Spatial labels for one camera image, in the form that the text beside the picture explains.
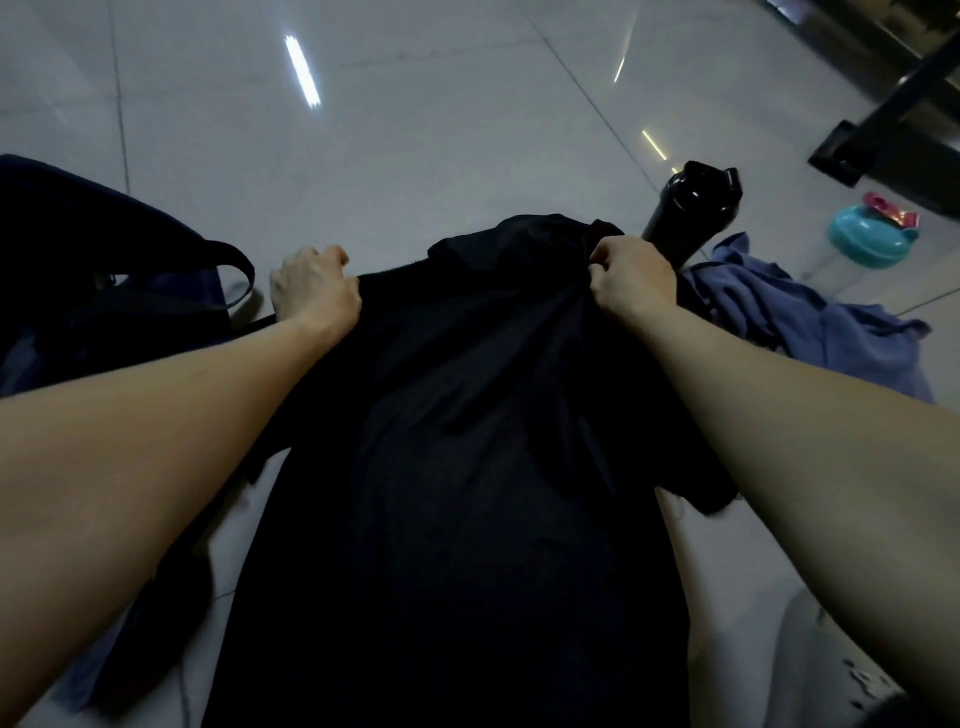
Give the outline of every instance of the hand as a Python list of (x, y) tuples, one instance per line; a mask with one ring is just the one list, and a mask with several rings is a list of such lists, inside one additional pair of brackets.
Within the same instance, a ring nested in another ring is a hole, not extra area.
[(639, 237), (605, 237), (590, 256), (590, 290), (604, 311), (630, 328), (675, 308), (677, 274), (654, 246)]
[(344, 278), (350, 259), (339, 245), (322, 253), (303, 248), (283, 259), (270, 274), (270, 293), (278, 321), (293, 321), (310, 332), (333, 337), (336, 345), (360, 320), (360, 280)]

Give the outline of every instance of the black t-shirt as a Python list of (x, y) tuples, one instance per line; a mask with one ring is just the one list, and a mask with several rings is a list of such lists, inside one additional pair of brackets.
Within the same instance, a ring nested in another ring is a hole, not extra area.
[(615, 234), (516, 217), (362, 277), (360, 324), (256, 449), (293, 447), (204, 725), (688, 722), (654, 487), (704, 512), (735, 490), (592, 300)]

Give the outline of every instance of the black water bottle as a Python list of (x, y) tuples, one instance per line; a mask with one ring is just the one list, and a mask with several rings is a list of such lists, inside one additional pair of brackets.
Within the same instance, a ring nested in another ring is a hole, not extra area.
[(643, 238), (657, 247), (674, 270), (680, 270), (715, 234), (732, 224), (742, 198), (735, 169), (690, 161), (663, 188)]

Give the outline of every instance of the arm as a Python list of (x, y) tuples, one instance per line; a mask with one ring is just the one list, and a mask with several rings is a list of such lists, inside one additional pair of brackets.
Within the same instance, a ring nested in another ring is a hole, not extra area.
[(256, 334), (0, 402), (0, 725), (136, 594), (356, 324), (347, 262), (287, 258), (271, 276), (280, 323)]
[(654, 247), (606, 238), (598, 304), (640, 337), (830, 614), (960, 718), (960, 420), (678, 308)]

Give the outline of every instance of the teal lid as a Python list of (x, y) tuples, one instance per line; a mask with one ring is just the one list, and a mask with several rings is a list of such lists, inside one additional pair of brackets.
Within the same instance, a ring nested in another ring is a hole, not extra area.
[(840, 210), (830, 223), (830, 243), (857, 265), (892, 268), (910, 255), (920, 237), (916, 228), (901, 228), (865, 205)]

